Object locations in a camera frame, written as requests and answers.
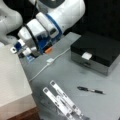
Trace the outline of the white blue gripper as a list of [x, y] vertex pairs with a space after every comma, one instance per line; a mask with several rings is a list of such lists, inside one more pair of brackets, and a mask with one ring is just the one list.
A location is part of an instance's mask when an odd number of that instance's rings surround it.
[[11, 47], [11, 52], [20, 57], [33, 58], [37, 58], [44, 51], [45, 54], [49, 54], [52, 48], [47, 50], [45, 48], [52, 44], [57, 35], [58, 28], [52, 21], [41, 22], [38, 19], [32, 19], [18, 32], [19, 39]]

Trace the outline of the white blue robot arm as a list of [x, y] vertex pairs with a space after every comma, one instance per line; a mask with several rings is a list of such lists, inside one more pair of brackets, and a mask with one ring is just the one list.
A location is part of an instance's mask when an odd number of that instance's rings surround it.
[[48, 7], [46, 13], [38, 12], [19, 30], [18, 39], [10, 39], [7, 34], [22, 25], [22, 16], [0, 0], [0, 44], [11, 44], [10, 51], [13, 54], [38, 57], [48, 45], [53, 45], [78, 22], [84, 13], [84, 0], [64, 0], [56, 8]]

